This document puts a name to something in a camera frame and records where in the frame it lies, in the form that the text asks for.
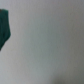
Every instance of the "dark green fabric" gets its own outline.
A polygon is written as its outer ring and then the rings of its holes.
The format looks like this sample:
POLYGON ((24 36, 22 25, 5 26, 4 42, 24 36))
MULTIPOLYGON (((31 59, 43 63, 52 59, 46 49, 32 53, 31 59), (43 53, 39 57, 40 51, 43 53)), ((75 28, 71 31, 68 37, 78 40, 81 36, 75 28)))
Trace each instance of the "dark green fabric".
POLYGON ((9 12, 6 9, 0 11, 0 51, 11 36, 8 14, 9 12))

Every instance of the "green object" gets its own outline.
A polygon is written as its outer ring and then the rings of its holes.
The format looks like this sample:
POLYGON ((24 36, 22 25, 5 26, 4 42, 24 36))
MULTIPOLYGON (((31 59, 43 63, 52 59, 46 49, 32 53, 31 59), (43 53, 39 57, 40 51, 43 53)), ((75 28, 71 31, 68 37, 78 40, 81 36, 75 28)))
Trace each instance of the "green object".
POLYGON ((8 13, 6 9, 0 11, 0 51, 11 36, 8 13))

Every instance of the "white wall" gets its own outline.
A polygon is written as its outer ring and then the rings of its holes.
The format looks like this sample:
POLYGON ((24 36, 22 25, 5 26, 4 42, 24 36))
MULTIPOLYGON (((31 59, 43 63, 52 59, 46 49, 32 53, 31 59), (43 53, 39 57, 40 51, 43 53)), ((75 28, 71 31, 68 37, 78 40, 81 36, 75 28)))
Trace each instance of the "white wall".
POLYGON ((11 37, 0 53, 1 84, 84 84, 83 0, 1 0, 3 8, 11 37))

